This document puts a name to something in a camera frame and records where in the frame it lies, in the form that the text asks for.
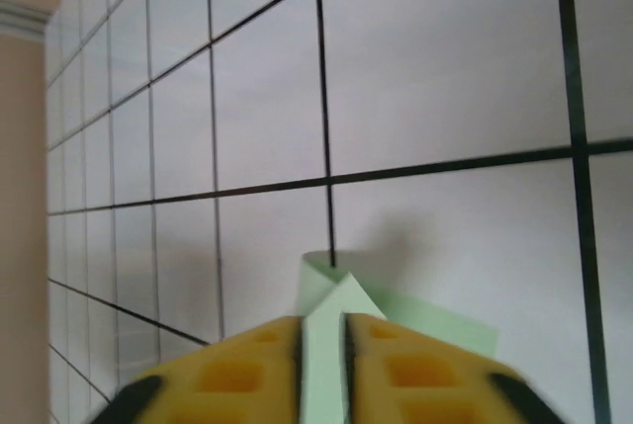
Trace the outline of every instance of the light green paper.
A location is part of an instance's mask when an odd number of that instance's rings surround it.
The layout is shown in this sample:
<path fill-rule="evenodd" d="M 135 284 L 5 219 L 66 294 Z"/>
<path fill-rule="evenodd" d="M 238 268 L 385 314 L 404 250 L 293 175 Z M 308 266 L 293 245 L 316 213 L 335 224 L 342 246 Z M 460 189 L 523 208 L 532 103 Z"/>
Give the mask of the light green paper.
<path fill-rule="evenodd" d="M 297 314 L 307 315 L 348 274 L 317 260 L 318 255 L 304 255 L 297 300 Z M 380 285 L 363 281 L 359 285 L 390 321 L 466 350 L 493 357 L 498 331 L 485 323 L 452 312 L 424 300 L 395 293 Z"/>
<path fill-rule="evenodd" d="M 315 281 L 311 300 L 320 296 L 322 286 L 323 283 Z M 370 313 L 385 318 L 354 277 L 347 274 L 337 286 L 329 288 L 329 294 L 304 320 L 307 353 L 304 353 L 303 387 L 309 390 L 303 393 L 302 400 L 301 415 L 305 424 L 342 423 L 347 413 L 341 379 L 343 312 Z"/>

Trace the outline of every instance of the yellow plastic piece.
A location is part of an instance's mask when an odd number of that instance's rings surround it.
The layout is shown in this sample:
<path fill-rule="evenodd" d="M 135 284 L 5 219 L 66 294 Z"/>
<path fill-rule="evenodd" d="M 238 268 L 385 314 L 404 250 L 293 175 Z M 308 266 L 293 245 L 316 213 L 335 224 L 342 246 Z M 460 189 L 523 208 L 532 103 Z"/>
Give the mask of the yellow plastic piece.
<path fill-rule="evenodd" d="M 299 317 L 282 317 L 151 369 L 166 384 L 140 424 L 295 424 Z"/>
<path fill-rule="evenodd" d="M 354 424 L 523 424 L 487 380 L 511 368 L 372 315 L 348 315 Z"/>

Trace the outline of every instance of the white tile wall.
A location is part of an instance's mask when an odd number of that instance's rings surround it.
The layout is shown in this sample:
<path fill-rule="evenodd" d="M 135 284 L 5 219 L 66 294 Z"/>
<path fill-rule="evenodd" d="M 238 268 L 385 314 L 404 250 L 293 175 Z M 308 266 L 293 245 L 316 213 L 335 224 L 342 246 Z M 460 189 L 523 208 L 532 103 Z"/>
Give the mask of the white tile wall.
<path fill-rule="evenodd" d="M 576 0 L 589 140 L 633 136 L 633 0 Z"/>
<path fill-rule="evenodd" d="M 208 0 L 149 0 L 149 22 L 156 76 L 209 41 Z"/>
<path fill-rule="evenodd" d="M 293 312 L 301 255 L 329 246 L 326 187 L 301 184 L 325 174 L 324 102 L 334 175 L 570 143 L 558 0 L 322 0 L 323 67 L 317 0 L 226 34 L 271 1 L 62 0 L 53 13 L 46 189 L 62 214 L 48 275 L 81 294 L 49 284 L 49 340 L 92 382 L 52 353 L 60 423 L 198 348 L 181 334 L 221 339 L 221 310 L 225 335 Z M 633 135 L 631 1 L 576 0 L 589 142 Z M 209 41 L 209 2 L 224 36 L 185 61 Z M 631 158 L 590 164 L 614 424 L 633 412 Z M 498 329 L 497 358 L 566 422 L 593 423 L 570 159 L 332 191 L 343 266 Z"/>
<path fill-rule="evenodd" d="M 285 0 L 215 47 L 221 189 L 323 175 L 316 41 L 315 0 Z"/>
<path fill-rule="evenodd" d="M 633 154 L 591 160 L 595 240 L 599 266 L 606 365 L 614 423 L 633 412 L 628 389 L 633 379 Z"/>

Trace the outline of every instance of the paper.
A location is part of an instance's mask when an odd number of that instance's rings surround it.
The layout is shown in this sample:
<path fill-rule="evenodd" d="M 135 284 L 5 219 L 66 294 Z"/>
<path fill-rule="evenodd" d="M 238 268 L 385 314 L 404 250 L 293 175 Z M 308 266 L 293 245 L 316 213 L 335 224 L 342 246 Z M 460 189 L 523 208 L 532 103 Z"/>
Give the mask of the paper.
<path fill-rule="evenodd" d="M 297 300 L 299 315 L 309 316 L 348 274 L 320 263 L 318 257 L 309 253 L 303 258 Z M 495 354 L 498 331 L 493 327 L 424 300 L 389 291 L 359 276 L 356 280 L 388 320 L 471 352 L 488 357 Z"/>
<path fill-rule="evenodd" d="M 319 297 L 323 283 L 315 281 L 310 288 Z M 362 312 L 385 318 L 351 274 L 337 286 L 304 320 L 304 369 L 302 422 L 305 424 L 342 423 L 347 413 L 345 378 L 342 376 L 343 332 L 341 314 Z"/>

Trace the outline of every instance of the yellow object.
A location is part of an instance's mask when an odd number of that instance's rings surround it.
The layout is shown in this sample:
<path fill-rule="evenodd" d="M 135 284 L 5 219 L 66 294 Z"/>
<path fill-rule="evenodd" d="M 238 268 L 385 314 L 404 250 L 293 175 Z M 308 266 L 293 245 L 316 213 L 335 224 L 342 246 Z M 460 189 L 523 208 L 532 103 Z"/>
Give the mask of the yellow object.
<path fill-rule="evenodd" d="M 283 317 L 147 371 L 165 386 L 137 422 L 295 424 L 300 338 L 301 319 Z"/>
<path fill-rule="evenodd" d="M 511 368 L 367 314 L 349 314 L 354 424 L 522 424 L 491 386 Z"/>

